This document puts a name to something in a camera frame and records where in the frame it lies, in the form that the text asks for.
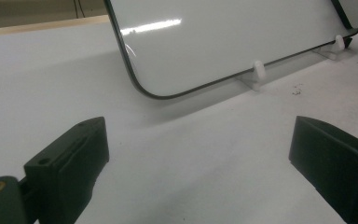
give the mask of tabletop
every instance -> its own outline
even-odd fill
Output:
[[[109,22],[0,35],[0,175],[104,116],[111,160],[77,223],[344,223],[288,160],[296,116],[358,137],[358,35],[174,100],[131,84]]]

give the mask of black cable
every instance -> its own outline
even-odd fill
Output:
[[[86,18],[86,16],[84,15],[83,7],[81,6],[80,0],[77,0],[77,2],[79,3],[80,11],[81,11],[81,13],[83,14],[83,18]]]
[[[76,18],[79,19],[79,16],[78,16],[78,14],[77,14],[76,0],[74,0],[74,4],[75,4],[75,11],[76,11]]]

